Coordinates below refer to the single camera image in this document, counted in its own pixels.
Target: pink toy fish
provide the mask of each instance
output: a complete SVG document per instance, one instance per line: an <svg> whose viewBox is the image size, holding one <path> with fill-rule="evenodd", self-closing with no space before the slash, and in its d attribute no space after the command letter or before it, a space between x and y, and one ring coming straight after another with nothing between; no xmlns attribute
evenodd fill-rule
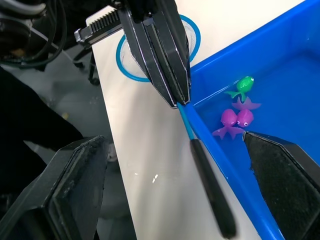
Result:
<svg viewBox="0 0 320 240"><path fill-rule="evenodd" d="M226 133L228 132L232 139L235 139L237 134L242 134L244 132L242 128L233 126L236 124L237 118L237 115L232 109L224 110L221 115L221 122L224 127L214 131L212 135L220 136L221 139L224 139Z"/></svg>
<svg viewBox="0 0 320 240"><path fill-rule="evenodd" d="M240 101L240 97L238 97L237 102L232 103L232 106L235 109L240 110L237 116L236 124L242 128L245 128L254 120L254 115L250 110L259 108L261 103L252 103L249 97L246 97L244 103L242 103Z"/></svg>

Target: white tabletop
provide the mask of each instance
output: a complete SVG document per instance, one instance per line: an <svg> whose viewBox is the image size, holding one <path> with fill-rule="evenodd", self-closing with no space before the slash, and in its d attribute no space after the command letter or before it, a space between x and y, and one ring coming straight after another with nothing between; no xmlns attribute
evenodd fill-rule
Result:
<svg viewBox="0 0 320 240"><path fill-rule="evenodd" d="M193 66L302 0L176 0L193 20L201 44ZM106 7L87 23L111 10ZM214 215L178 110L150 83L125 77L116 64L119 31L93 46L121 174L138 240L219 240ZM212 168L236 218L238 240L257 231L212 157Z"/></svg>

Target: blue plastic tray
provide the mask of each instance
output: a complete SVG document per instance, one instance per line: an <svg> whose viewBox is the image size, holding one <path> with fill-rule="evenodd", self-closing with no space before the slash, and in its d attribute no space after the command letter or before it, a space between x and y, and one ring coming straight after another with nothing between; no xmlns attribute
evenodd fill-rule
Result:
<svg viewBox="0 0 320 240"><path fill-rule="evenodd" d="M234 82L254 77L247 93L254 121L246 129L300 145L320 163L320 0L306 0L191 69L186 115L224 174L262 239L284 239L254 176L241 135L223 140L212 132L235 99Z"/></svg>

